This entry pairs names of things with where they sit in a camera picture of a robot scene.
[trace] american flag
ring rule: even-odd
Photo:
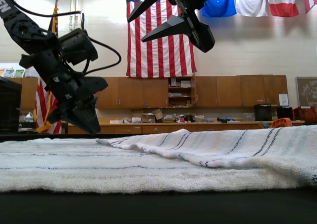
[[[139,0],[127,0],[127,17]],[[176,35],[143,43],[143,38],[172,15],[181,13],[168,0],[154,3],[128,24],[127,76],[139,78],[176,77],[196,72],[193,45],[186,35]]]
[[[54,9],[54,14],[57,14],[57,6]],[[56,33],[58,36],[58,19],[52,18],[49,26],[49,31]],[[38,132],[47,132],[49,134],[61,133],[61,121],[50,124],[47,121],[48,115],[56,109],[57,99],[49,91],[45,90],[46,84],[43,79],[39,78],[38,88],[35,96],[35,119],[36,129]]]

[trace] folded towel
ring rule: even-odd
[[[137,148],[205,168],[274,171],[276,178],[287,176],[300,185],[314,186],[317,185],[316,141],[317,126],[222,132],[181,130],[170,134],[97,140],[112,147]],[[258,182],[259,186],[265,184],[265,176]]]

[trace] white paper sign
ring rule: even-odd
[[[289,106],[288,94],[279,94],[279,105],[280,106]]]

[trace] orange object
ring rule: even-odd
[[[281,118],[274,121],[271,125],[271,128],[285,127],[285,126],[293,126],[291,119],[289,118]]]

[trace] bulletin board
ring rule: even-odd
[[[313,106],[317,110],[317,77],[297,77],[299,106]]]

